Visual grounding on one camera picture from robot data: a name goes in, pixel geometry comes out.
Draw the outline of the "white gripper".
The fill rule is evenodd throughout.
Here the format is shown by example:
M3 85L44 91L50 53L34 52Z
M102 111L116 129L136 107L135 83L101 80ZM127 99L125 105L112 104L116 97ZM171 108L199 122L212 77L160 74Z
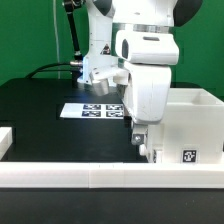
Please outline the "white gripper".
M119 30L115 52L123 65L94 68L90 79L97 94L105 95L109 92L108 79L113 78L134 122L131 143L142 145L146 125L163 118L172 77L170 65L177 64L179 49L169 33Z

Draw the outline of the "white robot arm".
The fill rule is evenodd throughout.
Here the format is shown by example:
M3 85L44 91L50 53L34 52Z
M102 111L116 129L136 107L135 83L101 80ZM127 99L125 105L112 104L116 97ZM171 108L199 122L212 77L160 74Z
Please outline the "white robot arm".
M112 86L132 118L132 143L141 145L167 104L179 48L170 33L190 21L203 0L86 0L89 51L81 82L99 96Z

